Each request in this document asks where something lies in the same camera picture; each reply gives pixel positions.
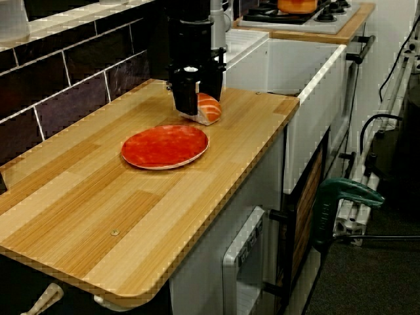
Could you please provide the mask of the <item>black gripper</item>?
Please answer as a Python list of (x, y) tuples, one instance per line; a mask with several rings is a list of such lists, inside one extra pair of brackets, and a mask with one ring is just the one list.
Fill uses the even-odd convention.
[(226, 46), (212, 46), (213, 21), (187, 22), (169, 18), (169, 82), (176, 109), (187, 115), (198, 114), (199, 92), (220, 99), (226, 70)]

